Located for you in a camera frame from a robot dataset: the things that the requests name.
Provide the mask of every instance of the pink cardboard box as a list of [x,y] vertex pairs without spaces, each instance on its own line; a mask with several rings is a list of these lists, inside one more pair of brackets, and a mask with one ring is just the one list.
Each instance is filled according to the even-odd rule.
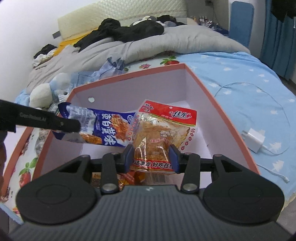
[[[94,98],[93,103],[89,101],[89,97]],[[223,154],[259,174],[241,135],[211,93],[185,64],[146,69],[86,84],[73,89],[67,101],[81,107],[132,112],[138,109],[145,99],[197,111],[198,131],[185,152],[197,153],[202,158]],[[122,150],[120,147],[61,141],[54,138],[50,132],[32,179],[79,155],[88,154],[91,158],[101,158],[108,152]],[[11,163],[7,166],[5,179],[8,179],[8,182],[11,166],[17,161],[13,157],[16,156],[12,155]],[[172,176],[175,176],[173,183],[179,185],[182,175]],[[201,188],[210,182],[209,173],[201,175]]]

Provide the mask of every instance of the bed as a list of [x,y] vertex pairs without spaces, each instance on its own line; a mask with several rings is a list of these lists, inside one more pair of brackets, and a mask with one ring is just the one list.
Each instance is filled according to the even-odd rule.
[[[26,94],[30,94],[40,83],[50,82],[58,73],[98,70],[114,52],[125,61],[127,72],[185,63],[215,96],[238,132],[252,128],[265,135],[267,150],[251,154],[261,175],[283,190],[286,207],[296,193],[295,96],[281,83],[276,73],[251,56],[247,48],[186,18],[185,1],[173,0],[166,5],[164,1],[153,0],[149,6],[144,0],[128,2],[130,7],[126,12],[121,11],[120,0],[112,0],[114,4],[104,0],[59,18],[63,39],[83,36],[107,17],[118,19],[122,25],[130,25],[146,15],[169,14],[188,25],[167,28],[163,35],[125,44],[105,39],[80,53],[72,45],[67,45],[59,55],[33,70]],[[27,162],[30,165],[34,158],[38,159],[34,148],[39,133],[39,129],[27,131],[16,147],[18,151],[22,150],[27,140],[30,150],[26,151],[27,158],[24,155],[20,158],[12,156],[5,172],[9,192],[6,202],[0,207],[18,223],[22,221],[15,209],[14,199],[19,189],[19,173]],[[39,140],[45,139],[46,135],[42,132]]]

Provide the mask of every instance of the blue bedsheet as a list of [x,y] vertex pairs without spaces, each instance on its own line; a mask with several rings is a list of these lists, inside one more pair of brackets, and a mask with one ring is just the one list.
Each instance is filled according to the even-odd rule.
[[[296,192],[295,95],[281,83],[274,71],[243,52],[176,57],[216,95],[239,132],[253,128],[265,135],[264,145],[270,151],[261,149],[257,154],[252,151],[251,154],[258,165],[273,172],[259,167],[262,176],[276,183],[289,200]],[[283,153],[274,155],[271,152]]]

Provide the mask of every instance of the gray textured surface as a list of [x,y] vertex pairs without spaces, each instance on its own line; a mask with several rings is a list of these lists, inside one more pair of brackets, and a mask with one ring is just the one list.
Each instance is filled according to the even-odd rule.
[[8,233],[8,230],[9,230],[9,217],[2,209],[0,209],[0,228],[5,233]]
[[281,212],[277,222],[289,233],[296,232],[296,199]]
[[13,232],[19,226],[20,225],[17,222],[15,222],[11,218],[9,218],[9,233]]
[[163,241],[163,240],[288,240],[276,223],[239,226],[207,212],[195,195],[175,186],[125,186],[106,195],[93,211],[72,224],[38,226],[25,223],[10,234],[15,241]]

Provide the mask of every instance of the plastic bag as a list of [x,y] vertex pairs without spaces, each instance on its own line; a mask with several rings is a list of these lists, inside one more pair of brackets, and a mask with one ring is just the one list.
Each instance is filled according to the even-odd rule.
[[[141,185],[145,180],[145,174],[140,172],[128,172],[117,174],[119,190],[122,190],[125,185]],[[99,188],[101,183],[101,173],[93,172],[91,185]]]
[[131,169],[174,173],[168,161],[168,148],[184,150],[196,131],[195,110],[146,100],[135,114],[127,138],[135,148]]
[[63,102],[58,105],[64,118],[78,120],[81,124],[79,133],[53,132],[59,140],[77,143],[91,143],[106,146],[129,144],[126,139],[128,125],[134,116],[132,113],[119,113],[73,106]]

